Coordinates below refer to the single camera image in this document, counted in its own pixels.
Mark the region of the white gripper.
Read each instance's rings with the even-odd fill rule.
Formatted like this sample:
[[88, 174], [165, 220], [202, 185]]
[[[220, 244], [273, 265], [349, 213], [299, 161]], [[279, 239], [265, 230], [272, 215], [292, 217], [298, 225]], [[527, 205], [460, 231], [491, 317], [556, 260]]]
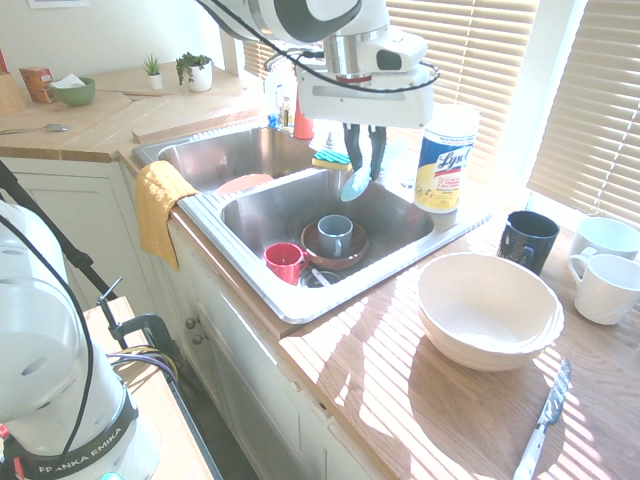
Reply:
[[370, 82], [351, 87], [335, 84], [335, 76], [321, 67], [313, 74], [299, 68], [297, 76], [303, 114], [344, 123], [344, 144], [354, 172], [363, 165], [359, 124], [369, 125], [372, 180], [381, 170], [387, 143], [385, 127], [420, 129], [432, 116], [433, 75], [424, 65], [404, 73], [375, 73]]

